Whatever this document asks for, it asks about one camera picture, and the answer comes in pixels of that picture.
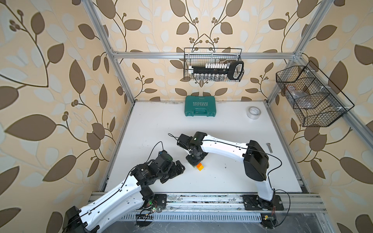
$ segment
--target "wire basket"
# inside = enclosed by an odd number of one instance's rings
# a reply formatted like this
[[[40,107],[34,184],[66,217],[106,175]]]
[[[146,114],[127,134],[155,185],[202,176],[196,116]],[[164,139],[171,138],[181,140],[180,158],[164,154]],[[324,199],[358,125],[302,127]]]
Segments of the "wire basket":
[[[303,127],[328,127],[355,105],[326,76],[351,105],[343,105],[331,87],[324,85],[315,75],[312,61],[306,66],[292,66],[276,73],[281,94],[286,97]]]
[[[184,48],[184,81],[241,81],[244,75],[242,49],[210,49],[212,48]]]

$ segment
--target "white tabletop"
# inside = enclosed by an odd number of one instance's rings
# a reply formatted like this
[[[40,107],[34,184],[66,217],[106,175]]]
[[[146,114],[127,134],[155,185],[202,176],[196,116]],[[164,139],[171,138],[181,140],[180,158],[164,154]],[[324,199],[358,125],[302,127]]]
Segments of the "white tabletop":
[[[247,117],[250,107],[261,110],[259,119]],[[245,174],[244,165],[233,159],[209,153],[201,162],[199,171],[185,159],[186,152],[176,145],[175,137],[180,134],[193,136],[196,131],[231,142],[248,143],[257,141],[266,153],[266,143],[271,143],[273,155],[282,160],[282,166],[270,174],[272,187],[287,192],[301,192],[301,188],[282,148],[275,128],[263,102],[217,102],[216,116],[186,117],[184,103],[137,102],[123,137],[118,155],[106,186],[106,191],[125,179],[129,170],[144,163],[154,145],[162,141],[164,149],[185,166],[183,174],[161,184],[158,180],[150,188],[153,192],[257,192],[254,180]],[[155,159],[162,150],[160,143],[151,158]],[[269,156],[269,169],[280,162]]]

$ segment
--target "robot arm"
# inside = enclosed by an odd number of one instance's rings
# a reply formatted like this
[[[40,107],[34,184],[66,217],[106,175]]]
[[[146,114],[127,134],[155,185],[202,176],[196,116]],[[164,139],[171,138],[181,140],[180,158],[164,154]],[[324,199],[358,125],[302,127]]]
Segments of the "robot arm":
[[[152,206],[154,193],[149,185],[157,179],[161,183],[185,170],[180,161],[163,150],[155,160],[139,164],[115,188],[96,201],[78,209],[73,206],[65,214],[63,229],[66,233],[100,233],[128,212]]]
[[[256,141],[251,140],[247,144],[229,142],[196,132],[193,137],[180,135],[177,145],[188,152],[186,159],[194,167],[210,152],[243,163],[246,175],[255,180],[259,198],[272,201],[274,191],[267,179],[268,156]]]

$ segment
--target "teal tool case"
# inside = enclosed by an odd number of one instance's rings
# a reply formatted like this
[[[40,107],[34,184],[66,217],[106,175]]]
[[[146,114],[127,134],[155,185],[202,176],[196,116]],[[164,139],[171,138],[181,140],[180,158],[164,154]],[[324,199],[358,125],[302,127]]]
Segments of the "teal tool case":
[[[215,97],[189,95],[185,98],[184,112],[186,116],[215,116]]]

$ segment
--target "wallpaper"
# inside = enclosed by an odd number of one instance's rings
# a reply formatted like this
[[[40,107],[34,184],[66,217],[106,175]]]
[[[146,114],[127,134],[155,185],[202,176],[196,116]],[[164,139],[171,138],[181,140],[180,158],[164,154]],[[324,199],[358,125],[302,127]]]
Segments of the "wallpaper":
[[[340,7],[332,5],[303,56],[351,99],[356,105],[352,111],[373,131],[372,37],[373,2],[346,1]]]
[[[60,232],[130,104],[79,1],[0,0],[0,232]]]
[[[373,3],[334,1],[303,56],[312,60],[355,103],[372,127]],[[341,233],[373,229],[373,153],[340,118],[330,127],[301,127],[282,95],[271,105],[310,191],[319,193]]]
[[[318,0],[93,0],[114,50],[293,52]]]
[[[183,78],[183,62],[165,59],[121,59],[120,64],[137,100],[184,101],[187,95],[215,96],[217,101],[266,100],[285,68],[281,59],[244,60],[240,82]]]

